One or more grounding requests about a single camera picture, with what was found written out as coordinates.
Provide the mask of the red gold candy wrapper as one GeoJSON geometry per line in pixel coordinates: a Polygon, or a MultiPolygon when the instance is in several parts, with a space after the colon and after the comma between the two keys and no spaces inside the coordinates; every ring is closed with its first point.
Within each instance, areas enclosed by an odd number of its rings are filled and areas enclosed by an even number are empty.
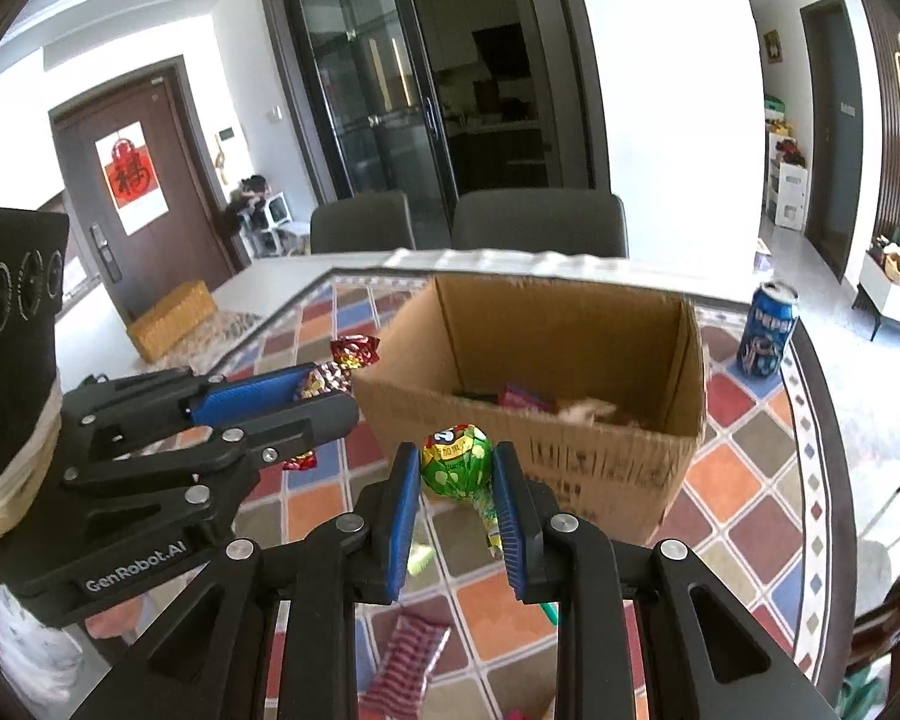
{"type": "Polygon", "coordinates": [[[374,335],[338,335],[329,342],[329,358],[312,362],[292,388],[292,403],[343,392],[352,394],[352,374],[379,360],[380,340],[374,335]]]}

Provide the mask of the maroon striped snack bar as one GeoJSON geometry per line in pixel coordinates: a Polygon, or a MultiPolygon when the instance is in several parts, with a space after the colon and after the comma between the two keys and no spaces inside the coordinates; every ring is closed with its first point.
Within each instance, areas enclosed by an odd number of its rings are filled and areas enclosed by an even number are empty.
{"type": "Polygon", "coordinates": [[[419,718],[429,679],[450,640],[450,628],[415,614],[398,617],[374,683],[359,706],[388,718],[419,718]]]}

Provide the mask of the green lollipop candy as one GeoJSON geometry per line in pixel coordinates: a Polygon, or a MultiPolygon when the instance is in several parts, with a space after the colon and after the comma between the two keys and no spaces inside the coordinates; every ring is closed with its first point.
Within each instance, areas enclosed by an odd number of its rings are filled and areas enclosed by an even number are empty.
{"type": "Polygon", "coordinates": [[[432,493],[478,514],[487,549],[504,561],[518,601],[559,601],[564,575],[548,533],[556,498],[546,484],[523,474],[512,442],[494,444],[476,424],[455,424],[425,439],[421,476],[432,493]]]}

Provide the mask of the tan snack bag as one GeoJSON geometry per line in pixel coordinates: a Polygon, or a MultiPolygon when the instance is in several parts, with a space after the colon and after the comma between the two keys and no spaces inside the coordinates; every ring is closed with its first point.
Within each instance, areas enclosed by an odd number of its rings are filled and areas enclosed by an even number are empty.
{"type": "Polygon", "coordinates": [[[613,424],[617,418],[617,406],[598,398],[579,398],[578,400],[559,400],[556,405],[556,416],[562,421],[572,424],[613,424]]]}

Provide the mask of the magenta snack bag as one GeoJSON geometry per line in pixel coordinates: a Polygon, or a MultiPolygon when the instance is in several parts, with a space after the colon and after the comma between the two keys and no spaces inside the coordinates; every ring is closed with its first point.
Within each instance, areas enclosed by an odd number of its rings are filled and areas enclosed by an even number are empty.
{"type": "Polygon", "coordinates": [[[497,395],[497,406],[510,411],[535,411],[552,415],[556,407],[552,401],[528,392],[513,383],[507,383],[504,390],[497,395]]]}

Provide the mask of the patterned place mat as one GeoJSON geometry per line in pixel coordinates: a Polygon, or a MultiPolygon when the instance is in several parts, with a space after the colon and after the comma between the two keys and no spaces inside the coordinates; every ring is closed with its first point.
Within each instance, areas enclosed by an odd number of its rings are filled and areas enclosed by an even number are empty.
{"type": "Polygon", "coordinates": [[[263,321],[260,314],[217,310],[194,327],[169,352],[153,362],[151,371],[189,367],[207,374],[227,353],[244,341],[263,321]]]}

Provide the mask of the woven yellow tissue box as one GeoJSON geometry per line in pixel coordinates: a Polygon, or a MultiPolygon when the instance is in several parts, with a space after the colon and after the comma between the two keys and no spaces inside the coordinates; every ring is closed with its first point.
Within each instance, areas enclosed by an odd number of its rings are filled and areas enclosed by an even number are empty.
{"type": "Polygon", "coordinates": [[[155,362],[215,312],[217,304],[206,283],[187,281],[130,323],[126,332],[137,354],[146,362],[155,362]]]}

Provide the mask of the white shelf with toy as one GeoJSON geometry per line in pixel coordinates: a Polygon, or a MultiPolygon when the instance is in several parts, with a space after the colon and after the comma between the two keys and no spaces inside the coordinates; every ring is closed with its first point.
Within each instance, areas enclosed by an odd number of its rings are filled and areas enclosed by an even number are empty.
{"type": "Polygon", "coordinates": [[[245,177],[230,192],[226,218],[255,259],[289,254],[292,242],[286,229],[289,208],[281,195],[269,190],[268,181],[260,174],[245,177]]]}

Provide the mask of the dark dining chair left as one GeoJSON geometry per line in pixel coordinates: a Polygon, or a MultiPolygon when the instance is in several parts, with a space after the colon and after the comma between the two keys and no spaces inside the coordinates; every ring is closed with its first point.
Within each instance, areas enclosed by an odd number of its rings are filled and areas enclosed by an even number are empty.
{"type": "Polygon", "coordinates": [[[414,249],[408,199],[399,190],[361,193],[318,206],[310,220],[313,254],[414,249]]]}

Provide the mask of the cardboard box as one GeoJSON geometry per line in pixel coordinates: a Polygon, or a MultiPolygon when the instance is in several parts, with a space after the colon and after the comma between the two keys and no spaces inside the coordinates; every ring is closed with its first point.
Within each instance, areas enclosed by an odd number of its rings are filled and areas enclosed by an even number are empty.
{"type": "Polygon", "coordinates": [[[380,449],[471,422],[512,442],[523,473],[614,539],[649,543],[701,447],[706,353],[696,310],[653,289],[437,275],[380,332],[352,384],[380,449]],[[613,424],[497,406],[507,383],[552,401],[598,398],[613,424]]]}

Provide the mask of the red fu poster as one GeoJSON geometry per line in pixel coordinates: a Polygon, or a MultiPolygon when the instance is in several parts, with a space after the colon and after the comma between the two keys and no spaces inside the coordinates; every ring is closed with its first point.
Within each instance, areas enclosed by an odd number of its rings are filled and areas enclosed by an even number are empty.
{"type": "Polygon", "coordinates": [[[169,213],[141,122],[115,130],[95,142],[103,180],[121,229],[132,236],[169,213]]]}

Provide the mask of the dark dining chair right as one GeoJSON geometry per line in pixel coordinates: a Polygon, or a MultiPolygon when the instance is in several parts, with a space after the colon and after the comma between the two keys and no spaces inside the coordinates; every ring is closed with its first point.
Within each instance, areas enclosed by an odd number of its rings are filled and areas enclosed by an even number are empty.
{"type": "Polygon", "coordinates": [[[616,195],[591,188],[496,188],[458,199],[458,250],[629,257],[628,222],[616,195]]]}

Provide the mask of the blue pepsi can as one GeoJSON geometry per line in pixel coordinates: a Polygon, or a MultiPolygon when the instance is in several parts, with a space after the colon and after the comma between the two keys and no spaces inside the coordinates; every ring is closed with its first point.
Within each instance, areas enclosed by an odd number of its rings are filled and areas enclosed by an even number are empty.
{"type": "Polygon", "coordinates": [[[783,281],[766,281],[754,291],[736,353],[745,376],[769,379],[779,371],[798,314],[798,293],[783,281]]]}

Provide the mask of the black glass sliding door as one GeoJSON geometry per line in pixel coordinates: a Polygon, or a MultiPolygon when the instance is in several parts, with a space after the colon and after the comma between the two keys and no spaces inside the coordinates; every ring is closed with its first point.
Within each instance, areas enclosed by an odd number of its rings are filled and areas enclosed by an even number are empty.
{"type": "Polygon", "coordinates": [[[320,205],[398,192],[421,249],[458,200],[610,187],[583,0],[263,0],[320,205]]]}

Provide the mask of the dark interior door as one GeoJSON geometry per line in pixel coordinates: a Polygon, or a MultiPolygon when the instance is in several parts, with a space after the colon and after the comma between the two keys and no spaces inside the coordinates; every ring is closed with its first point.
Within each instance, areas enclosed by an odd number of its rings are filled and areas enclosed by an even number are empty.
{"type": "Polygon", "coordinates": [[[850,257],[862,172],[859,56],[845,0],[800,11],[813,93],[813,158],[805,236],[837,280],[850,257]]]}

